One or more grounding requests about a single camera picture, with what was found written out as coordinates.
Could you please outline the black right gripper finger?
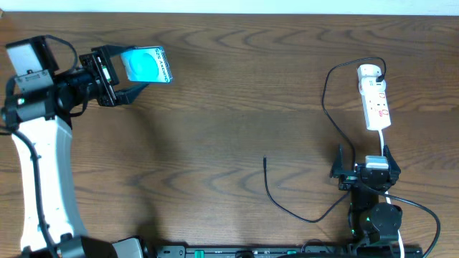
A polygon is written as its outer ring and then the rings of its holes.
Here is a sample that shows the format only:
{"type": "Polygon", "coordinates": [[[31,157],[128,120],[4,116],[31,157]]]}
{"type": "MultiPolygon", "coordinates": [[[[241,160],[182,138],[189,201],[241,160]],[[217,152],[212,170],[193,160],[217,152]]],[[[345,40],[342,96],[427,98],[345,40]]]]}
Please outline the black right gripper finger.
{"type": "Polygon", "coordinates": [[[331,170],[329,173],[330,178],[339,178],[341,176],[350,176],[354,173],[354,169],[346,170],[344,169],[344,159],[343,159],[343,151],[341,144],[338,144],[338,150],[336,153],[335,160],[331,166],[331,170]]]}
{"type": "Polygon", "coordinates": [[[387,158],[388,161],[388,171],[389,171],[389,181],[392,185],[395,185],[397,180],[399,179],[399,175],[401,174],[401,169],[397,165],[397,162],[393,158],[388,145],[385,145],[383,148],[383,154],[387,158]]]}

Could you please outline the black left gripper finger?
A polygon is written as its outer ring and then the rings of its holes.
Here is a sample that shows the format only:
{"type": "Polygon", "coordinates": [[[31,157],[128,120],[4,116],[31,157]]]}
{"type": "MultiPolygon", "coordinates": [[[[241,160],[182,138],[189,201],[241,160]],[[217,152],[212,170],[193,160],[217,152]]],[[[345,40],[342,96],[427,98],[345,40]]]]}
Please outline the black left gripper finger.
{"type": "Polygon", "coordinates": [[[148,83],[139,83],[132,87],[116,91],[115,92],[115,96],[116,96],[115,104],[116,105],[132,104],[147,86],[149,86],[148,83]]]}
{"type": "Polygon", "coordinates": [[[103,59],[110,59],[135,48],[135,46],[124,47],[106,44],[100,47],[94,47],[91,51],[98,53],[103,59]]]}

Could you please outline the blue Galaxy smartphone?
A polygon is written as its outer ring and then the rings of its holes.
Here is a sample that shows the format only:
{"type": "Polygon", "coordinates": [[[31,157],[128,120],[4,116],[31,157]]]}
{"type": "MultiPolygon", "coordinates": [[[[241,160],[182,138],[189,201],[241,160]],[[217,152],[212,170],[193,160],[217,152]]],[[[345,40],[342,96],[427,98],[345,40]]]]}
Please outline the blue Galaxy smartphone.
{"type": "Polygon", "coordinates": [[[131,82],[171,83],[173,80],[163,47],[134,47],[120,58],[131,82]]]}

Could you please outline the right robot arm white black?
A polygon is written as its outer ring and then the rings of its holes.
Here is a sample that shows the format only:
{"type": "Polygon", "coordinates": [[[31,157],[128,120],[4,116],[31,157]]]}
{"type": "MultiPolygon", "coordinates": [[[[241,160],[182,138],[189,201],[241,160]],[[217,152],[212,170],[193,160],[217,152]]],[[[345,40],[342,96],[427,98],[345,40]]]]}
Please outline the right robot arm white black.
{"type": "Polygon", "coordinates": [[[402,210],[379,201],[379,196],[396,184],[400,174],[401,169],[387,146],[382,156],[367,156],[354,170],[344,169],[342,147],[338,147],[329,176],[339,180],[339,190],[351,194],[348,223],[355,249],[388,246],[399,239],[402,210]]]}

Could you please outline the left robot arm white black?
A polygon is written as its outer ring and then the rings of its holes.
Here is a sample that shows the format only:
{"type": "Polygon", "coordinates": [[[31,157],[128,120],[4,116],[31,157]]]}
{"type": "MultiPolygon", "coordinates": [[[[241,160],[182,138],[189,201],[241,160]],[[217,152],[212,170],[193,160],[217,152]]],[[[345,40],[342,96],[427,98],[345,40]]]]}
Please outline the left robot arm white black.
{"type": "Polygon", "coordinates": [[[118,76],[111,62],[133,47],[104,45],[76,55],[60,72],[45,36],[7,44],[16,74],[6,84],[1,110],[4,129],[19,154],[24,195],[23,257],[153,257],[145,241],[133,236],[106,242],[87,234],[77,207],[70,152],[72,119],[87,104],[131,104],[140,83],[114,90],[118,76]]]}

